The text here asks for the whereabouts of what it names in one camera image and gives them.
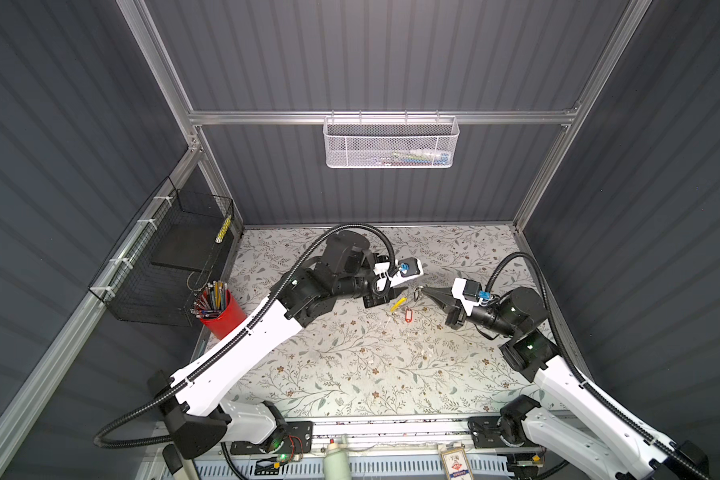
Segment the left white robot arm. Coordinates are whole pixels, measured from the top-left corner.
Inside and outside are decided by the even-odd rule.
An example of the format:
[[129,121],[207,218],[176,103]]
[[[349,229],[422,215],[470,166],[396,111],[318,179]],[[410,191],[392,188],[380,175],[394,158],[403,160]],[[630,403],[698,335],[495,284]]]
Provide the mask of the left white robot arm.
[[183,458],[197,458],[222,442],[278,450],[288,433],[274,404],[231,401],[227,392],[276,347],[330,313],[338,300],[360,298],[367,308],[385,305],[423,274],[419,259],[374,253],[364,235],[349,229],[325,233],[315,245],[321,254],[303,254],[248,318],[168,378],[170,387],[187,384],[160,408],[169,440]]

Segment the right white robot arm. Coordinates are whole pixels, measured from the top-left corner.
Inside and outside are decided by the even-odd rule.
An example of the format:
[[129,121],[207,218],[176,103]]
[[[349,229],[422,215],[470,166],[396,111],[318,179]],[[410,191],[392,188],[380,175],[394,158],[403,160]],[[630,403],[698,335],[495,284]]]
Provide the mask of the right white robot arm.
[[507,445],[544,447],[591,479],[709,478],[709,460],[699,447],[677,443],[640,420],[539,331],[549,311],[535,290],[520,287],[492,299],[478,283],[457,279],[450,288],[424,287],[421,292],[443,309],[447,325],[458,328],[470,322],[488,339],[505,337],[500,351],[509,367],[585,426],[579,430],[521,395],[500,411],[496,428]]

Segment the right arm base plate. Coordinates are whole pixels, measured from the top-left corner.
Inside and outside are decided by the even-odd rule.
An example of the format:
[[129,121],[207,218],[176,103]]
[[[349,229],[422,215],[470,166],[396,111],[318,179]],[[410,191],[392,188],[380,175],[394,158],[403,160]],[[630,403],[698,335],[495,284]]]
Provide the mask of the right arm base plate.
[[511,426],[501,416],[481,415],[467,419],[473,444],[476,448],[514,448]]

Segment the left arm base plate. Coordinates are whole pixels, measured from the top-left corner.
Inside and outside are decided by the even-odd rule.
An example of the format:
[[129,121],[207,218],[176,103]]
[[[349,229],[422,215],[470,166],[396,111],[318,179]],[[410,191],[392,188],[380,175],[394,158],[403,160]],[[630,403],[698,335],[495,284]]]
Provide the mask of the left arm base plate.
[[313,422],[287,420],[284,432],[276,434],[275,443],[256,445],[235,441],[229,443],[228,448],[232,455],[306,454],[311,452],[313,437]]

